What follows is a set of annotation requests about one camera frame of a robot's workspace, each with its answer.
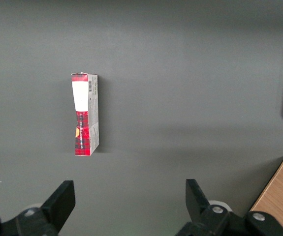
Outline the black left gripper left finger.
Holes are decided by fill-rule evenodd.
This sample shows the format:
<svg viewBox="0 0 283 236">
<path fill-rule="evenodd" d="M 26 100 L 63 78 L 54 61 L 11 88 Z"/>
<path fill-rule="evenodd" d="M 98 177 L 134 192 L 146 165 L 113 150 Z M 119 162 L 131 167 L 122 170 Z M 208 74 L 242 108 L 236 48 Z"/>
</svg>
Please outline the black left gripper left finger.
<svg viewBox="0 0 283 236">
<path fill-rule="evenodd" d="M 57 236 L 75 207 L 74 181 L 65 180 L 40 206 L 1 222 L 0 236 Z"/>
</svg>

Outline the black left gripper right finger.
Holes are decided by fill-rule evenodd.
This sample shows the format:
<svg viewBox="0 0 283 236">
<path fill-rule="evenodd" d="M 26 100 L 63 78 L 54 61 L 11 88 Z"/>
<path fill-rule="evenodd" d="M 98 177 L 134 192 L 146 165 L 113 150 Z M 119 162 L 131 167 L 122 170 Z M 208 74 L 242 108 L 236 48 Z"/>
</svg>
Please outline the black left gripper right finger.
<svg viewBox="0 0 283 236">
<path fill-rule="evenodd" d="M 178 236 L 283 236 L 283 226 L 266 212 L 249 211 L 240 217 L 209 203 L 195 179 L 186 180 L 186 207 L 191 221 Z"/>
</svg>

